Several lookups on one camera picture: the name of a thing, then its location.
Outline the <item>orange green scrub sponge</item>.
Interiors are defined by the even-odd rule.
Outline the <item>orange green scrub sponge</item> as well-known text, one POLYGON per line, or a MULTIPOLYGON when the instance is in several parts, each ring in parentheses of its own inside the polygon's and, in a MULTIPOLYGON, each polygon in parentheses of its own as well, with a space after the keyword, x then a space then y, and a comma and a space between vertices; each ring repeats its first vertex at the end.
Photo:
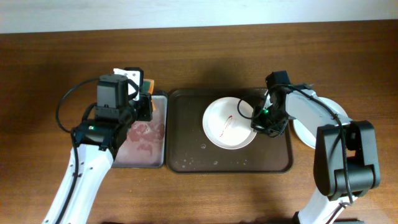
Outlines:
POLYGON ((140 87, 140 100, 145 104, 146 108, 152 113, 154 103, 152 101, 152 94, 154 92, 154 80, 144 79, 140 87))

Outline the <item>pinkish white plate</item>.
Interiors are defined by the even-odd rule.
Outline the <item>pinkish white plate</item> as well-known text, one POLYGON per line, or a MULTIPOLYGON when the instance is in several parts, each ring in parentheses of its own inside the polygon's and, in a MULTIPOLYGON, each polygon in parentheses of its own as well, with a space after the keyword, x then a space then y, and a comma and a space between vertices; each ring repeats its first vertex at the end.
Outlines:
POLYGON ((239 98, 219 98, 206 108, 202 126, 206 137, 216 146, 236 150, 250 144, 256 137, 251 127, 249 117, 253 108, 245 101, 241 101, 238 110, 239 98))

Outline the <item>pale green plate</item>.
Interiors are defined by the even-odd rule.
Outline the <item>pale green plate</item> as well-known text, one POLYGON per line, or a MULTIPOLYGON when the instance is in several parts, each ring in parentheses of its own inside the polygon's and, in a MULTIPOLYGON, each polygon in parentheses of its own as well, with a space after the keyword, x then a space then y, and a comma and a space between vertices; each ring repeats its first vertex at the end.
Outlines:
POLYGON ((330 111, 348 117, 346 111, 337 102, 325 97, 319 97, 319 100, 322 101, 323 104, 326 105, 330 111))

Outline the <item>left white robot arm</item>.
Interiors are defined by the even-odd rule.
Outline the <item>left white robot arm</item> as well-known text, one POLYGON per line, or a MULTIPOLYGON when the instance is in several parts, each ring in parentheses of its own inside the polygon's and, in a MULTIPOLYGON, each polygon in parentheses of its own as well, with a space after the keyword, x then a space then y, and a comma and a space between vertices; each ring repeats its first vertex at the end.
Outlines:
POLYGON ((102 75, 95 81, 97 100, 69 130, 68 168, 44 223, 86 223, 127 132, 136 121, 152 119, 151 94, 141 90, 142 72, 102 75))

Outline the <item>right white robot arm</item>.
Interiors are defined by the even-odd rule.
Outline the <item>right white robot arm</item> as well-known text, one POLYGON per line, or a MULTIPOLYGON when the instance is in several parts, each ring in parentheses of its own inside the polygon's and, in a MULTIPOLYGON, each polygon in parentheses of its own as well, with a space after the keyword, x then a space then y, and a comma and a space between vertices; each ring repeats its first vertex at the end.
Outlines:
POLYGON ((266 85, 262 100, 270 105, 255 107, 250 118, 255 132, 276 138, 294 119, 316 138, 317 187, 292 223, 334 223, 344 209, 381 183, 374 126, 339 114, 310 85, 292 84, 285 71, 272 72, 266 85))

